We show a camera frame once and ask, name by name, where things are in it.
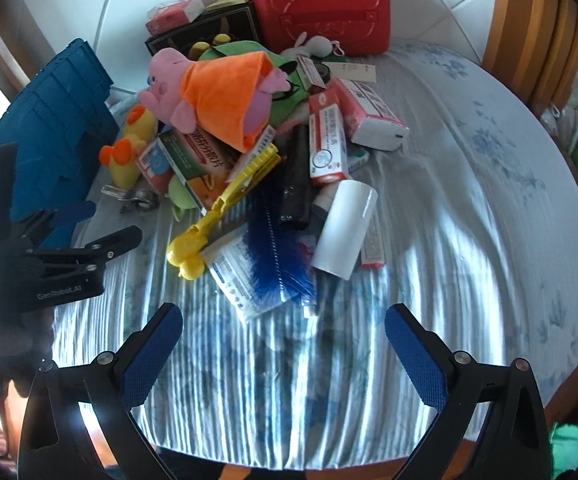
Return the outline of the white bunny plush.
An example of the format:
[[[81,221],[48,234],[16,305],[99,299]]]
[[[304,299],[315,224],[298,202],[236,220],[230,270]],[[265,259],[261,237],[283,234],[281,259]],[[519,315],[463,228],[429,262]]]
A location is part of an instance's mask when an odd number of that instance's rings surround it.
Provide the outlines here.
[[[281,56],[288,60],[295,60],[299,55],[306,58],[326,58],[334,55],[343,58],[345,52],[342,50],[338,40],[329,40],[324,36],[307,36],[307,32],[301,32],[295,39],[294,45],[283,50]]]

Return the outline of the pink pig plush orange dress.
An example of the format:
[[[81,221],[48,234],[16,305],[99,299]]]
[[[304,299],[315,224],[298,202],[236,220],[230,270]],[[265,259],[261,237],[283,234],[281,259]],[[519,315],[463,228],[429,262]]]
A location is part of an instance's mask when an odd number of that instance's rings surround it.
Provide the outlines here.
[[[181,133],[202,129],[244,154],[268,125],[272,99],[291,90],[264,51],[191,61],[173,48],[153,55],[138,101]]]

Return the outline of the black long case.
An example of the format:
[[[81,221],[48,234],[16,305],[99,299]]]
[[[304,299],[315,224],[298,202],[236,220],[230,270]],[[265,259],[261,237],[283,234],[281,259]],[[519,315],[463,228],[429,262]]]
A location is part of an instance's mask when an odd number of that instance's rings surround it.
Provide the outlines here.
[[[310,224],[313,197],[310,130],[306,125],[296,125],[286,145],[280,223],[287,229],[305,230]]]

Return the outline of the yellow duck plush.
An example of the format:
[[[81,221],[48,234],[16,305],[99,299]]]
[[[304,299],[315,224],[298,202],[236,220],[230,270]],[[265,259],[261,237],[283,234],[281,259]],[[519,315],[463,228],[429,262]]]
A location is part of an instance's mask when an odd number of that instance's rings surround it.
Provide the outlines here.
[[[158,120],[143,105],[135,105],[128,113],[121,136],[113,145],[103,145],[98,159],[109,169],[114,186],[128,191],[135,186],[141,171],[137,166],[139,155],[154,139]]]

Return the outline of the blue plastic storage crate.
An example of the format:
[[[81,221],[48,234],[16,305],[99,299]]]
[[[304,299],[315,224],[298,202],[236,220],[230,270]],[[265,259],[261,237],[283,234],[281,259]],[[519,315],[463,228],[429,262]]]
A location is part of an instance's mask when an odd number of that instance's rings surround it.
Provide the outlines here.
[[[85,200],[100,148],[118,135],[106,99],[112,79],[87,41],[58,53],[0,118],[0,145],[16,142],[11,219]]]

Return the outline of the red hard carry case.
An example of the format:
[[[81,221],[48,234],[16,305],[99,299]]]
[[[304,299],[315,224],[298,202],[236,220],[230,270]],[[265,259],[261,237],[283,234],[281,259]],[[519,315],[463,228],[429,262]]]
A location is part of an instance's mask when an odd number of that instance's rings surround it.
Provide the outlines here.
[[[390,0],[253,0],[264,45],[281,52],[301,34],[336,41],[348,56],[389,49]]]

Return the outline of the green orange medicine box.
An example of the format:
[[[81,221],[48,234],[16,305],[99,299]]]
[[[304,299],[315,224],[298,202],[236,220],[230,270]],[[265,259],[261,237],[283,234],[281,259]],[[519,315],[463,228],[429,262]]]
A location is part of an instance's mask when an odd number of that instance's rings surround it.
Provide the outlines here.
[[[206,214],[226,190],[234,166],[231,152],[202,129],[180,133],[168,128],[158,135],[158,142],[200,213]]]

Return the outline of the green lotus leaf plush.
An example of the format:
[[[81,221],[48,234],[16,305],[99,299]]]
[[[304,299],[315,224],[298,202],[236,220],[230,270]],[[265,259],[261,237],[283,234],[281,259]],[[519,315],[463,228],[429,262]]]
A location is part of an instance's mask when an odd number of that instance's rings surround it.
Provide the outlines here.
[[[210,47],[200,56],[200,60],[215,60],[216,58],[226,58],[226,56],[257,51],[266,53],[272,60],[272,64],[277,68],[281,68],[286,73],[287,81],[290,82],[290,89],[288,91],[275,93],[272,97],[269,123],[273,127],[279,127],[308,98],[308,93],[302,85],[300,76],[298,76],[298,69],[294,61],[287,60],[279,54],[270,52],[253,40],[233,41],[217,47]]]

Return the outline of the blue bottle brush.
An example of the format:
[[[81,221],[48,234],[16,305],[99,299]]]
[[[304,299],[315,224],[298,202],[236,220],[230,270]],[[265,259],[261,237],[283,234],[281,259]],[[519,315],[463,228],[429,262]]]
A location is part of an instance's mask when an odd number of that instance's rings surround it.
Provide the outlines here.
[[[310,301],[315,289],[298,244],[298,232],[280,222],[282,188],[265,179],[251,192],[246,249],[251,261],[257,307],[274,308],[287,301]]]

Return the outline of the white blue medicine box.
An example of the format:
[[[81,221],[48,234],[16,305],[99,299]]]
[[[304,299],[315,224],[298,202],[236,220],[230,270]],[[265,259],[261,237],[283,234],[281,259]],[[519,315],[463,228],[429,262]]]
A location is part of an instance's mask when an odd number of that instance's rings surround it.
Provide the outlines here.
[[[250,322],[287,302],[301,307],[306,318],[315,316],[317,295],[313,274],[308,266],[315,247],[315,237],[299,236],[296,242],[296,250],[303,263],[300,267],[303,272],[301,284],[307,285],[306,288],[298,289],[298,286],[289,285],[286,281],[275,283],[268,269],[257,271],[261,259],[252,257],[253,252],[246,242],[248,232],[248,225],[242,224],[201,252],[211,276],[236,308],[240,321]]]

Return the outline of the red white medicine box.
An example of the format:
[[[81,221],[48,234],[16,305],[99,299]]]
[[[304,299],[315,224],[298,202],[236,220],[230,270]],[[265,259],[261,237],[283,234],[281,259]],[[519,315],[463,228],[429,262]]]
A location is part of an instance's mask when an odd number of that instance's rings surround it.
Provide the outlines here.
[[[310,178],[323,186],[348,178],[346,139],[336,104],[310,114]]]

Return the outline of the white cylinder roll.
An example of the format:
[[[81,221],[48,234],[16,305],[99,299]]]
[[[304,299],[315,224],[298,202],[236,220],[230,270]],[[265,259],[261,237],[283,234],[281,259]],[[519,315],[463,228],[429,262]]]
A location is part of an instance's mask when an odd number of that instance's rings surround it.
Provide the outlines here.
[[[317,269],[348,281],[374,215],[377,191],[356,180],[325,185],[314,200],[315,212],[326,218],[310,263]]]

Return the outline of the pink tissue pack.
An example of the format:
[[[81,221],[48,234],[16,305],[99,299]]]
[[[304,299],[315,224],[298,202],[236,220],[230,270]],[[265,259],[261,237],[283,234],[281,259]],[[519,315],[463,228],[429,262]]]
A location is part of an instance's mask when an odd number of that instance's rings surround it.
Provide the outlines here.
[[[151,36],[158,36],[192,23],[204,10],[203,0],[179,0],[160,4],[148,13],[146,29]]]

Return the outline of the black gift bag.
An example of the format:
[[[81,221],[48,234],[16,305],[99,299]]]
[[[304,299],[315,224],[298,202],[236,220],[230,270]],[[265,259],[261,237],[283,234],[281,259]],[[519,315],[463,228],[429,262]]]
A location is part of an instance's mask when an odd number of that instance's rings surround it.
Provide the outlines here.
[[[173,48],[188,55],[198,42],[213,44],[219,35],[230,41],[263,39],[260,23],[251,0],[208,10],[188,25],[176,27],[146,41],[147,50],[155,55],[165,48]]]

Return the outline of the white paper card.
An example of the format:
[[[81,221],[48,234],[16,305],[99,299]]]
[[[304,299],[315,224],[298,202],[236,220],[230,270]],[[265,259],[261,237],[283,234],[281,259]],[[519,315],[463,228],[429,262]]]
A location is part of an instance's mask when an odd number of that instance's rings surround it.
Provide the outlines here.
[[[374,84],[377,81],[376,68],[370,64],[347,62],[325,62],[332,78],[346,79]]]

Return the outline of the pink white tissue box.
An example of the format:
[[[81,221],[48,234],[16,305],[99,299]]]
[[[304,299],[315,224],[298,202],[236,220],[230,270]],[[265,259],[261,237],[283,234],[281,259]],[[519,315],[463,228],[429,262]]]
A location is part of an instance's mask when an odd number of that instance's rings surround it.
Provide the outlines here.
[[[332,78],[345,132],[352,143],[372,150],[392,152],[405,142],[409,129],[369,84]]]

